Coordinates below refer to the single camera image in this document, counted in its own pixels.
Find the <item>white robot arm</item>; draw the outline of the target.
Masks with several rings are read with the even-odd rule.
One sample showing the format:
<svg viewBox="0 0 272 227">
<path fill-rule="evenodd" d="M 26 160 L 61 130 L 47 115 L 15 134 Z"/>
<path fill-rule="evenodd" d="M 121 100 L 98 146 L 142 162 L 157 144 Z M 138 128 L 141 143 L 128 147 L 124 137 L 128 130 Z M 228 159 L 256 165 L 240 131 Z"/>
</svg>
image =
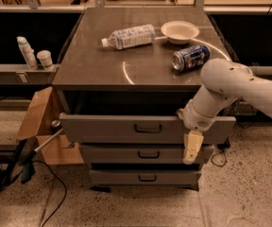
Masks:
<svg viewBox="0 0 272 227">
<path fill-rule="evenodd" d="M 224 59 L 207 61 L 200 72 L 201 87 L 183 109 L 178 118 L 189 130 L 183 136 L 182 161 L 192 164 L 203 144 L 203 132 L 215 122 L 218 113 L 237 99 L 242 99 L 272 118 L 272 80 L 255 77 L 240 63 Z"/>
</svg>

